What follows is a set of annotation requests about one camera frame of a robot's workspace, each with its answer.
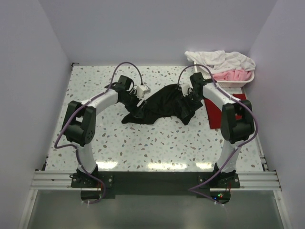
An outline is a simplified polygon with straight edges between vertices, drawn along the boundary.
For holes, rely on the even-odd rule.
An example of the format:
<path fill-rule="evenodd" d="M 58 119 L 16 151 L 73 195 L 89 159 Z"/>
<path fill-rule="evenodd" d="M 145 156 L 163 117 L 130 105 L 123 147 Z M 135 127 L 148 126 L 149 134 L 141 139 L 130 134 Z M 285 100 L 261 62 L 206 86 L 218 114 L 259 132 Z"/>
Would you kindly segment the black t shirt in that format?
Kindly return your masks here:
<path fill-rule="evenodd" d="M 122 124 L 134 123 L 141 125 L 152 125 L 159 118 L 175 116 L 181 120 L 184 125 L 189 124 L 191 118 L 181 119 L 178 117 L 176 100 L 183 96 L 180 88 L 176 84 L 169 84 L 153 95 L 146 101 L 147 106 L 144 110 L 143 118 L 133 117 L 130 113 L 122 119 Z"/>

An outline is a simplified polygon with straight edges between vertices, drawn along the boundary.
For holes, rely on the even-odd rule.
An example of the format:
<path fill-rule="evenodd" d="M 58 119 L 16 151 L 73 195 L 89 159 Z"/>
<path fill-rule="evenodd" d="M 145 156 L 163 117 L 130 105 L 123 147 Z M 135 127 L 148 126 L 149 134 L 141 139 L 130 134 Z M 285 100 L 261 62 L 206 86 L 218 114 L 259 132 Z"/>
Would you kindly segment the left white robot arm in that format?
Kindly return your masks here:
<path fill-rule="evenodd" d="M 73 147 L 78 162 L 77 173 L 88 187 L 98 184 L 98 166 L 92 152 L 92 140 L 96 131 L 96 117 L 106 108 L 121 103 L 136 118 L 142 118 L 147 102 L 143 99 L 151 89 L 140 84 L 134 86 L 131 78 L 121 75 L 117 82 L 106 86 L 106 91 L 82 102 L 68 104 L 60 136 L 64 135 Z"/>

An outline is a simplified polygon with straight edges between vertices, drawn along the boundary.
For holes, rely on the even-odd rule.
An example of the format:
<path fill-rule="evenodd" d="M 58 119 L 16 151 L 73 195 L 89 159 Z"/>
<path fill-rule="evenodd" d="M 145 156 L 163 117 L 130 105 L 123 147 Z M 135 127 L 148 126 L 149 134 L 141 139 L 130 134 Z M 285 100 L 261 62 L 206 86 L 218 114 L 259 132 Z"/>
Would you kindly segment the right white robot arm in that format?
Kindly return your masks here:
<path fill-rule="evenodd" d="M 178 83 L 183 98 L 193 101 L 210 100 L 221 110 L 221 135 L 224 145 L 210 179 L 217 187 L 229 182 L 229 173 L 236 170 L 241 148 L 252 141 L 257 134 L 251 102 L 240 100 L 226 92 L 214 78 L 204 79 L 201 73 L 190 77 L 191 85 Z"/>

